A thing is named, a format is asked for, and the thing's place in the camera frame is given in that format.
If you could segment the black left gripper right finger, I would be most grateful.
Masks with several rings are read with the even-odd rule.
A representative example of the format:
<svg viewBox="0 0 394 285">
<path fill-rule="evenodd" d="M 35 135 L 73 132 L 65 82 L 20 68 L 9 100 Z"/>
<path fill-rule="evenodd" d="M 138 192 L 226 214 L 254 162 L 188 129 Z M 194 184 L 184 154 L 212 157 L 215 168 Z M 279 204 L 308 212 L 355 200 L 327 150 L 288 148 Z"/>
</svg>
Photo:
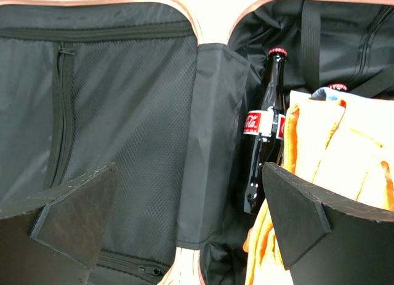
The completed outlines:
<svg viewBox="0 0 394 285">
<path fill-rule="evenodd" d="M 294 284 L 393 284 L 393 212 L 288 172 L 262 171 L 284 267 Z"/>
</svg>

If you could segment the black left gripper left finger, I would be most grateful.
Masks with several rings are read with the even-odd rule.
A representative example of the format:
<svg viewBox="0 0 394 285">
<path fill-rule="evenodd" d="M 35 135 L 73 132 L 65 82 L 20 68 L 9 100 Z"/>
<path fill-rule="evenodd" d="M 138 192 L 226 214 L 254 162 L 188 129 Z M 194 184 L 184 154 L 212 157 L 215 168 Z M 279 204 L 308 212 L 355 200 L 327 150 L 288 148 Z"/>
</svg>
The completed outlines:
<svg viewBox="0 0 394 285">
<path fill-rule="evenodd" d="M 86 284 L 117 186 L 109 163 L 1 206 L 1 284 Z"/>
</svg>

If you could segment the pink hard-shell suitcase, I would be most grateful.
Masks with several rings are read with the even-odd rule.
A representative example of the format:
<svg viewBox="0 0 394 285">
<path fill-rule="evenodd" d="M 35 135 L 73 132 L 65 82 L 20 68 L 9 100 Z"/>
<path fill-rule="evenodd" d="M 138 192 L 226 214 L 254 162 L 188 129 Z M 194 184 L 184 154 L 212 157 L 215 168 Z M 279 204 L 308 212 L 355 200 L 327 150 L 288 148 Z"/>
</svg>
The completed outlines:
<svg viewBox="0 0 394 285">
<path fill-rule="evenodd" d="M 393 0 L 1 0 L 1 206 L 116 163 L 86 284 L 294 284 L 266 196 L 239 206 L 276 47 L 286 119 L 332 83 L 387 100 Z"/>
</svg>

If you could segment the cola glass bottle red cap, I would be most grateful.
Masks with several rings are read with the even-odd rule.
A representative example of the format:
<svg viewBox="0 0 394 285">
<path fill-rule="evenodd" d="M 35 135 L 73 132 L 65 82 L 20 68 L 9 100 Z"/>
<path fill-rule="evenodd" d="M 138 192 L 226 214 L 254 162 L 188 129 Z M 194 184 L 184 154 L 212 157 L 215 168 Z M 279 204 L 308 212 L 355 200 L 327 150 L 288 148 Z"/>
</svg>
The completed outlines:
<svg viewBox="0 0 394 285">
<path fill-rule="evenodd" d="M 278 164 L 283 154 L 286 101 L 283 74 L 287 52 L 280 47 L 268 52 L 262 79 L 264 94 L 249 110 L 241 139 L 241 190 L 239 206 L 247 214 L 257 214 L 265 199 L 262 168 L 267 162 Z"/>
</svg>

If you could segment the orange white tie-dye shorts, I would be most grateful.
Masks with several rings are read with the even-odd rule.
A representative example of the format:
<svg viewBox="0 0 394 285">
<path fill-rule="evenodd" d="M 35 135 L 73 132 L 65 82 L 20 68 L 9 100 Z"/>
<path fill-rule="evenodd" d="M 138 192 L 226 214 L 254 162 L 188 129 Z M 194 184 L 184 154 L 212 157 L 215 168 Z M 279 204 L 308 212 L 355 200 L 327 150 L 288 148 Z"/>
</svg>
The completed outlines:
<svg viewBox="0 0 394 285">
<path fill-rule="evenodd" d="M 393 209 L 393 101 L 305 100 L 287 111 L 283 167 L 341 196 Z"/>
</svg>

